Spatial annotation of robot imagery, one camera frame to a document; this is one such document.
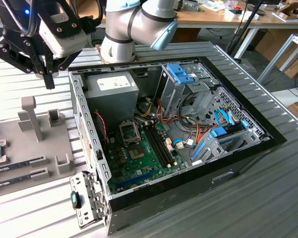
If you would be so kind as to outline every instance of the motherboard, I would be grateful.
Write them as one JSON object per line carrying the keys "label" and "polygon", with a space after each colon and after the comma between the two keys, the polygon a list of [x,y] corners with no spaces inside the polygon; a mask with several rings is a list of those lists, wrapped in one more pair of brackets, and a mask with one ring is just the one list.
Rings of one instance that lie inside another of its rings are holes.
{"label": "motherboard", "polygon": [[112,173],[108,183],[112,194],[186,168],[159,121],[146,125],[135,121],[122,123],[109,133],[106,158]]}

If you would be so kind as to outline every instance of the wooden table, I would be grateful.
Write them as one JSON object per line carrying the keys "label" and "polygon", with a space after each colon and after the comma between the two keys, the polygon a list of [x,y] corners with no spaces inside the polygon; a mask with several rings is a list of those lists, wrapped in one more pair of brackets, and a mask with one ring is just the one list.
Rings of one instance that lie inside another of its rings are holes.
{"label": "wooden table", "polygon": [[[240,1],[239,4],[245,8],[245,3]],[[86,0],[79,8],[79,15],[94,17],[98,16],[98,7],[95,0]],[[249,32],[245,36],[243,43],[237,51],[235,58],[241,58],[247,47],[255,37],[259,29],[298,29],[298,23],[286,24],[272,15],[273,11],[266,10],[265,16],[260,16],[258,20],[253,20],[249,25]],[[200,7],[199,12],[180,11],[177,14],[178,28],[237,28],[240,20],[234,19],[226,21],[224,11],[214,12],[204,7]],[[106,17],[103,18],[102,24],[99,27],[105,27]]]}

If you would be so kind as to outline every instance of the ram slot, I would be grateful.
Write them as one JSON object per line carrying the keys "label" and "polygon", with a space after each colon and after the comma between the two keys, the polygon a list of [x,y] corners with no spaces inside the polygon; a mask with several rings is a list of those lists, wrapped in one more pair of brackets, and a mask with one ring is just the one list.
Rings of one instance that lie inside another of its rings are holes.
{"label": "ram slot", "polygon": [[157,155],[161,166],[163,168],[173,164],[173,159],[168,153],[165,144],[161,141],[158,132],[153,126],[145,127],[144,131],[147,135],[149,142],[151,143],[155,154]]}

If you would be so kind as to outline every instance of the label sticker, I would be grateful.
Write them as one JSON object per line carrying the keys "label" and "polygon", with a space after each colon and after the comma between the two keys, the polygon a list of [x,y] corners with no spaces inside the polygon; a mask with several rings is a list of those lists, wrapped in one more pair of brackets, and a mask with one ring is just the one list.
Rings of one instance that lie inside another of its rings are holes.
{"label": "label sticker", "polygon": [[101,91],[131,86],[126,76],[101,78],[97,81],[97,83]]}
{"label": "label sticker", "polygon": [[3,182],[3,183],[0,183],[0,187],[2,187],[2,186],[6,186],[6,185],[8,185],[8,184],[10,184],[10,182]]}
{"label": "label sticker", "polygon": [[69,17],[66,15],[66,13],[60,13],[60,14],[55,14],[51,16],[51,19],[55,23],[61,23],[69,20]]}
{"label": "label sticker", "polygon": [[0,169],[0,172],[5,171],[5,170],[9,170],[9,169],[10,169],[9,167],[5,167],[5,168]]}

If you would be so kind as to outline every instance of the light blue cap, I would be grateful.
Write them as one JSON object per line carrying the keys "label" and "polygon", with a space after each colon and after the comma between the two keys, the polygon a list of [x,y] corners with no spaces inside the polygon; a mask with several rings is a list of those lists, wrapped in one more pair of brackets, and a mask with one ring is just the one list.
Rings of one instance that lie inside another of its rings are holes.
{"label": "light blue cap", "polygon": [[107,1],[107,12],[123,11],[140,5],[140,0],[109,0]]}
{"label": "light blue cap", "polygon": [[245,128],[248,128],[249,127],[249,123],[247,121],[242,121],[242,125],[245,127]]}
{"label": "light blue cap", "polygon": [[168,25],[164,32],[161,33],[159,37],[154,41],[154,43],[150,46],[152,49],[155,49],[156,51],[162,51],[164,48],[167,47],[167,45],[172,40],[175,31],[177,30],[178,23],[176,20],[170,23]]}

